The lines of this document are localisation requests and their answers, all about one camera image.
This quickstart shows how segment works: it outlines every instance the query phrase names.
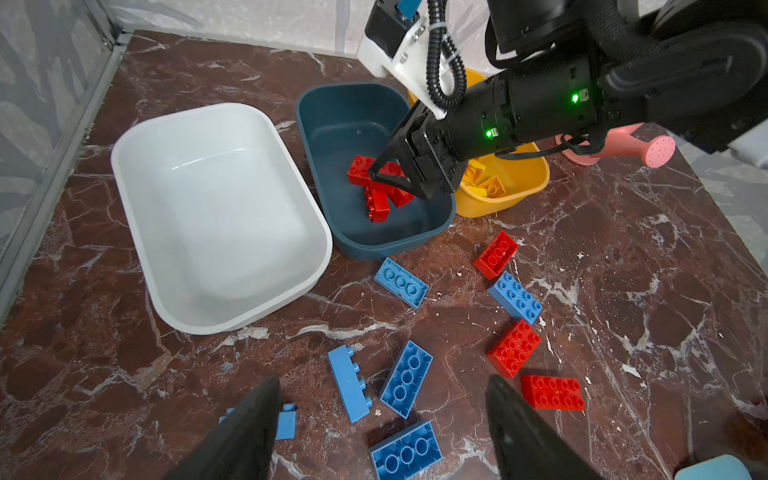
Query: white plastic tub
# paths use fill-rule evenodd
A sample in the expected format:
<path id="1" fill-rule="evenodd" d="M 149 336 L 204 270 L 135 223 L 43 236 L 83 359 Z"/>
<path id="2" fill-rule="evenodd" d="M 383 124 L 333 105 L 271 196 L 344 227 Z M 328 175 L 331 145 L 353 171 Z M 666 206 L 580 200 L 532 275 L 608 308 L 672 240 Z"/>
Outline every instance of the white plastic tub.
<path id="1" fill-rule="evenodd" d="M 136 125 L 112 168 L 155 309 L 175 329 L 245 326 L 302 296 L 331 234 L 270 119 L 218 104 Z"/>

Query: dark teal plastic tub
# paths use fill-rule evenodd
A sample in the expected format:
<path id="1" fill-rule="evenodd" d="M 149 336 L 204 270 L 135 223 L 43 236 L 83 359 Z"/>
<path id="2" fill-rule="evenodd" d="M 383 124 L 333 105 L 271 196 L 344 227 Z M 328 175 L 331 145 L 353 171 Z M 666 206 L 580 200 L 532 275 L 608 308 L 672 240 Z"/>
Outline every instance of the dark teal plastic tub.
<path id="1" fill-rule="evenodd" d="M 317 196 L 341 253 L 376 260 L 412 250 L 448 229 L 456 215 L 453 195 L 389 204 L 384 223 L 368 220 L 363 189 L 346 172 L 355 155 L 377 157 L 410 107 L 393 88 L 376 83 L 323 85 L 296 103 L 296 122 L 317 186 Z"/>

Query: yellow plastic tub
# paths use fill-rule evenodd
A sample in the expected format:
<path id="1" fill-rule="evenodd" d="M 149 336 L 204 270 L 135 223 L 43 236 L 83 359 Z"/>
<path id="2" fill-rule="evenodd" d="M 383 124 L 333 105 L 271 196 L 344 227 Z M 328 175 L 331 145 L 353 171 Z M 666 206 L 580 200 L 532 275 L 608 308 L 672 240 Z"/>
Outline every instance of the yellow plastic tub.
<path id="1" fill-rule="evenodd" d="M 485 80 L 476 71 L 467 69 L 467 86 Z M 416 97 L 408 92 L 408 100 L 413 105 Z M 536 144 L 521 145 L 517 153 L 539 151 Z M 544 189 L 549 183 L 549 165 L 543 157 L 527 160 L 509 161 L 495 155 L 485 155 L 477 159 L 486 166 L 480 182 L 498 175 L 507 194 L 499 198 L 480 197 L 462 183 L 456 192 L 456 213 L 462 217 L 473 218 L 493 214 L 515 205 L 528 195 Z"/>

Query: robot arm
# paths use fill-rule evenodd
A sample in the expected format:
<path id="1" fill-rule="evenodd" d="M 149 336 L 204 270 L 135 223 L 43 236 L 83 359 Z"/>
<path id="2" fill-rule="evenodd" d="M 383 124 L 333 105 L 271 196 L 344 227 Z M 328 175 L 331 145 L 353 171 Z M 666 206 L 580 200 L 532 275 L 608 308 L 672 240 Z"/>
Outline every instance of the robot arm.
<path id="1" fill-rule="evenodd" d="M 420 102 L 371 166 L 371 178 L 430 198 L 438 189 L 457 191 L 470 159 L 519 160 L 510 155 L 517 146 L 556 134 L 573 139 L 543 154 L 594 154 L 609 129 L 655 121 L 712 152 L 766 124 L 766 0 L 745 0 L 737 9 L 670 2 L 646 32 L 628 25 L 614 1 L 488 0 L 486 55 L 505 70 L 461 94 L 455 58 L 450 70 L 441 63 L 442 91 L 458 97 L 446 106 L 427 82 L 429 69 L 421 69 L 430 46 L 412 7 L 418 2 L 377 0 L 358 56 L 374 74 L 392 73 Z M 499 61 L 497 46 L 518 56 Z M 379 174 L 387 161 L 398 161 L 406 178 Z"/>

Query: red lego brick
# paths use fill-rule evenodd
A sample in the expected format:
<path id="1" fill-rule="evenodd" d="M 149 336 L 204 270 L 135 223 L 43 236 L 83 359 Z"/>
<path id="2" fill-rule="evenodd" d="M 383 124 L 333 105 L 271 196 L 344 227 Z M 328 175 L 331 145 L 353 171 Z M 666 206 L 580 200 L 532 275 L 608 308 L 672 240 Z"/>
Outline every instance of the red lego brick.
<path id="1" fill-rule="evenodd" d="M 584 411 L 581 385 L 576 379 L 550 376 L 522 376 L 523 398 L 538 410 Z"/>
<path id="2" fill-rule="evenodd" d="M 355 160 L 349 166 L 349 171 L 346 172 L 349 182 L 363 188 L 373 185 L 373 180 L 368 176 L 368 168 L 372 163 L 372 158 L 355 156 Z"/>
<path id="3" fill-rule="evenodd" d="M 346 177 L 349 182 L 359 187 L 367 188 L 372 186 L 375 182 L 368 176 L 368 169 L 373 164 L 373 159 L 370 157 L 361 157 L 357 155 L 352 165 L 349 166 L 349 171 L 346 172 Z M 404 177 L 402 168 L 394 162 L 387 162 L 382 167 L 380 173 L 382 175 L 392 175 L 393 177 Z M 413 195 L 400 190 L 397 187 L 391 187 L 389 185 L 377 184 L 380 186 L 379 190 L 383 190 L 386 196 L 395 204 L 395 207 L 400 208 L 413 200 Z"/>
<path id="4" fill-rule="evenodd" d="M 513 239 L 509 238 L 509 235 L 503 231 L 499 232 L 491 244 L 488 245 L 488 248 L 480 254 L 480 257 L 473 264 L 485 275 L 485 278 L 493 280 L 502 274 L 509 259 L 512 258 L 512 255 L 515 255 L 519 247 Z"/>
<path id="5" fill-rule="evenodd" d="M 405 174 L 402 172 L 402 168 L 394 162 L 387 162 L 384 164 L 380 173 L 382 175 L 392 175 L 393 177 L 405 176 Z M 403 207 L 414 198 L 413 195 L 404 190 L 400 190 L 398 187 L 387 185 L 385 186 L 385 189 L 386 196 L 389 197 L 389 199 L 393 204 L 395 204 L 395 207 L 397 208 Z"/>
<path id="6" fill-rule="evenodd" d="M 366 188 L 366 206 L 368 218 L 373 223 L 382 223 L 389 216 L 389 202 L 384 190 L 375 187 Z"/>
<path id="7" fill-rule="evenodd" d="M 520 320 L 504 332 L 485 355 L 504 378 L 511 379 L 518 374 L 539 343 L 541 338 L 528 322 Z"/>

